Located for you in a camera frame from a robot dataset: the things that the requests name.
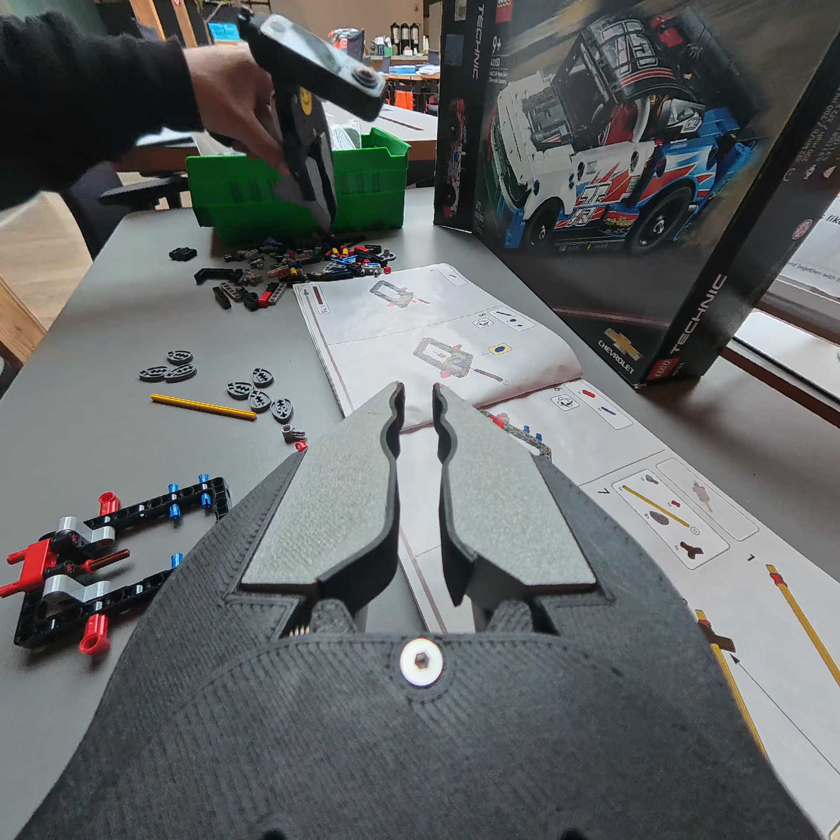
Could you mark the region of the cluttered background workbench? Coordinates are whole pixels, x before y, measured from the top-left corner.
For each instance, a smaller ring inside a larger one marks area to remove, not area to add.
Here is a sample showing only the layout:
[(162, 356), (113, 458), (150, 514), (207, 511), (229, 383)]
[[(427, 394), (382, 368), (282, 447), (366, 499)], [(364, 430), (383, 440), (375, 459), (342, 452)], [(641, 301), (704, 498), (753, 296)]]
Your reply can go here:
[(330, 31), (328, 40), (385, 77), (389, 104), (438, 115), (441, 59), (418, 23), (394, 22), (372, 38), (362, 29), (341, 27)]

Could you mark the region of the white background table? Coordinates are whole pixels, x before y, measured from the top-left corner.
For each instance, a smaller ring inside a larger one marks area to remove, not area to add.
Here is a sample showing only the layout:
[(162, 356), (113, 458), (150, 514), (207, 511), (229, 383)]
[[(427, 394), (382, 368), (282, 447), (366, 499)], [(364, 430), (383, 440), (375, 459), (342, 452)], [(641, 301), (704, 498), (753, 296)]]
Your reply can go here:
[(434, 186), (438, 118), (386, 104), (373, 125), (409, 145), (406, 184)]

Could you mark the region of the black race car box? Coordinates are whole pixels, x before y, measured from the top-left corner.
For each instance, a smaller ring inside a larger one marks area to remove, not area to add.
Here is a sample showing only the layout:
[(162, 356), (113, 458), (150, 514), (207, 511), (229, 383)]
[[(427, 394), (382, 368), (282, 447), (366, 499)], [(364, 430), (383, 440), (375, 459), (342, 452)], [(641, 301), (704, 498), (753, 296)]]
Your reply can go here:
[(474, 230), (634, 386), (703, 375), (838, 194), (838, 1), (502, 2)]

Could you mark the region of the black frame assembly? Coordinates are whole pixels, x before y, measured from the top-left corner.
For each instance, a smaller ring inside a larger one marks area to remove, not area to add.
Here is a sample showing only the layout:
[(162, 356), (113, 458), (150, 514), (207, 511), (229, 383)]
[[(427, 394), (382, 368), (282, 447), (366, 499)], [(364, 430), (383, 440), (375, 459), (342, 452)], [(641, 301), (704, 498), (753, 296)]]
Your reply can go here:
[(174, 553), (169, 566), (131, 583), (102, 579), (103, 570), (130, 556), (128, 549), (116, 548), (119, 538), (160, 522), (178, 526), (195, 510), (220, 521), (229, 513), (230, 496), (224, 478), (202, 474), (191, 486), (170, 484), (163, 495), (127, 507), (110, 491), (98, 503), (97, 517), (62, 518), (53, 531), (7, 556), (9, 565), (21, 566), (17, 580), (1, 588), (3, 599), (24, 598), (16, 647), (37, 650), (78, 637), (83, 655), (106, 654), (110, 618), (152, 601), (184, 560), (184, 554)]

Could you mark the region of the pile of plastic building pieces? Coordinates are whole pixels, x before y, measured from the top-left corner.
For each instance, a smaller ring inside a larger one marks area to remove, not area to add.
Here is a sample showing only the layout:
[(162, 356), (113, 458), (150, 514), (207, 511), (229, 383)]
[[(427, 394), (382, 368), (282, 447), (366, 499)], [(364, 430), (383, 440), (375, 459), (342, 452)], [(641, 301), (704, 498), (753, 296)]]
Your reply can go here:
[(198, 286), (211, 284), (221, 308), (238, 303), (256, 312), (276, 306), (296, 284), (390, 274), (395, 259), (390, 248), (362, 235), (346, 239), (310, 236), (289, 243), (267, 238), (255, 248), (226, 254), (225, 266), (200, 268), (194, 280)]

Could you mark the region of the long yellow axle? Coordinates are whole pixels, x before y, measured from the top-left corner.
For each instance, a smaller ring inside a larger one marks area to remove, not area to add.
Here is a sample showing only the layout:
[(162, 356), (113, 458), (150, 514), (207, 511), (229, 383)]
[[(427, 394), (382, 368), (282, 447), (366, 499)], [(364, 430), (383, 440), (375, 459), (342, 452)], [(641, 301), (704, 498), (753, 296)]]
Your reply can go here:
[(247, 422), (254, 422), (258, 416), (257, 413), (245, 409), (238, 409), (230, 406), (222, 406), (217, 404), (187, 400), (185, 398), (175, 397), (171, 395), (153, 393), (152, 395), (150, 395), (150, 399), (154, 404), (181, 408), (183, 410), (192, 411), (196, 413), (205, 413), (221, 417), (231, 417)]

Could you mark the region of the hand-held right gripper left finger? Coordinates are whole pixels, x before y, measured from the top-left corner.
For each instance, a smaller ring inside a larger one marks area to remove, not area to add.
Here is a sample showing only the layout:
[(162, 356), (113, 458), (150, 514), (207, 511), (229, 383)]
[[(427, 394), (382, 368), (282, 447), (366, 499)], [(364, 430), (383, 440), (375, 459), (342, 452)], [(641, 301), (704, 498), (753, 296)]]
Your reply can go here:
[(301, 455), (239, 581), (246, 592), (341, 601), (356, 614), (391, 583), (405, 386), (393, 382)]

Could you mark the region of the black desk chair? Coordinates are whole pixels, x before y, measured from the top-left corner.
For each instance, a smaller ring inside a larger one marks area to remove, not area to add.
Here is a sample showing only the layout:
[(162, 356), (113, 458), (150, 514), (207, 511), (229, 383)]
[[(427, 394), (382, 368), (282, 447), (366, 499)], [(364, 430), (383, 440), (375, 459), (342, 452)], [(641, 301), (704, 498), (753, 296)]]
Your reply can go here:
[(112, 164), (102, 162), (61, 189), (59, 195), (74, 217), (91, 259), (95, 259), (126, 215), (153, 210), (162, 198), (181, 208), (181, 194), (186, 191), (185, 173), (123, 185)]

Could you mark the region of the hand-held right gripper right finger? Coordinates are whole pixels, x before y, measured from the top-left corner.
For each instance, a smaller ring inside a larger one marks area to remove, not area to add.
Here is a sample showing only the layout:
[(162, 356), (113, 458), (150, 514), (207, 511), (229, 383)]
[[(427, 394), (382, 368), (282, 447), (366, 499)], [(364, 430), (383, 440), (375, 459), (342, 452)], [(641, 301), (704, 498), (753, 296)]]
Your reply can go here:
[(452, 602), (593, 592), (595, 573), (536, 458), (446, 386), (434, 386), (439, 529)]

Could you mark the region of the green plastic bin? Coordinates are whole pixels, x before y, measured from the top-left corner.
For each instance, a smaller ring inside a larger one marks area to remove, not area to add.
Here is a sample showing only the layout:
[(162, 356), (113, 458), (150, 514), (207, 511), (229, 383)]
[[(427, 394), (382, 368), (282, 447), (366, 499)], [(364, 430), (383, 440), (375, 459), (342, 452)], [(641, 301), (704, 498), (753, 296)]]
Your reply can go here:
[[(372, 128), (358, 150), (332, 154), (338, 210), (331, 230), (356, 233), (403, 225), (409, 145)], [(186, 158), (192, 208), (201, 227), (214, 228), (227, 245), (277, 235), (279, 241), (317, 233), (309, 210), (281, 201), (280, 174), (242, 154)]]

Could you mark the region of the wooden pillar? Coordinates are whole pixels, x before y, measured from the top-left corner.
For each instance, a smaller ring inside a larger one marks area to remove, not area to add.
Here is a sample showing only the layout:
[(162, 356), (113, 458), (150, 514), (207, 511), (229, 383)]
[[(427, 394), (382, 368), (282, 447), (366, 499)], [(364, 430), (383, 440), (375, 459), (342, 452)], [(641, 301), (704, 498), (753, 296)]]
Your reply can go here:
[(186, 48), (197, 47), (193, 25), (184, 1), (129, 1), (139, 25), (161, 40), (177, 38)]

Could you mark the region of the person's left forearm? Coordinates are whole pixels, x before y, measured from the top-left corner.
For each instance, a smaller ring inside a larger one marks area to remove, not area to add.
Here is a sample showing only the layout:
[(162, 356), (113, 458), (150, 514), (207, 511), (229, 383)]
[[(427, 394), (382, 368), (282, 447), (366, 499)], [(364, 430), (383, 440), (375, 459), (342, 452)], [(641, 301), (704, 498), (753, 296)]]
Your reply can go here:
[(1, 17), (2, 209), (71, 186), (162, 128), (203, 128), (176, 41), (93, 35), (56, 12)]

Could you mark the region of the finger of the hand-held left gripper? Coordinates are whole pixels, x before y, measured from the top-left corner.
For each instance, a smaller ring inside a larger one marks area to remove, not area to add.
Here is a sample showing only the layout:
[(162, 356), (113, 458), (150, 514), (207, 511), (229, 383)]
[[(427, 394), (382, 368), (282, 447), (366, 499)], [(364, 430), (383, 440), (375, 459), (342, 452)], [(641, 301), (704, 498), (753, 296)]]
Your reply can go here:
[(327, 202), (320, 173), (315, 172), (314, 175), (311, 175), (310, 181), (314, 191), (314, 198), (311, 200), (303, 195), (301, 187), (291, 175), (280, 175), (280, 179), (275, 186), (275, 195), (278, 200), (309, 210), (320, 229), (326, 230)]
[(317, 137), (309, 145), (305, 167), (308, 181), (306, 204), (316, 223), (328, 232), (338, 211), (329, 131), (317, 132)]

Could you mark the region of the person's left hand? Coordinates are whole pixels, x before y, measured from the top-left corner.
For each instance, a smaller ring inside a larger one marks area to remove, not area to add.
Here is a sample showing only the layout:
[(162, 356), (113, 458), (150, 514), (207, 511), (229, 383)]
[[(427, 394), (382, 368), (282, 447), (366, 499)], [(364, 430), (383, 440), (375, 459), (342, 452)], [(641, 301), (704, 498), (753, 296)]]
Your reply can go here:
[(204, 128), (229, 138), (235, 150), (288, 176), (281, 145), (266, 127), (272, 81), (249, 46), (189, 48), (184, 57)]

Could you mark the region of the white instruction booklet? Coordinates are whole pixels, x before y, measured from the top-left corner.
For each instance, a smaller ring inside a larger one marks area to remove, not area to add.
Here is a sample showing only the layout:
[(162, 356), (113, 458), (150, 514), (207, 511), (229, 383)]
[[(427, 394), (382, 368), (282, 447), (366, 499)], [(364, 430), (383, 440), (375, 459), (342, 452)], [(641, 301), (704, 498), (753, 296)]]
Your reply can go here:
[(668, 574), (774, 768), (838, 838), (838, 582), (582, 377), (567, 342), (448, 265), (312, 282), (297, 299), (343, 414), (406, 392), (399, 557), (427, 630), (470, 633), (438, 530), (432, 390), (442, 383), (549, 456)]

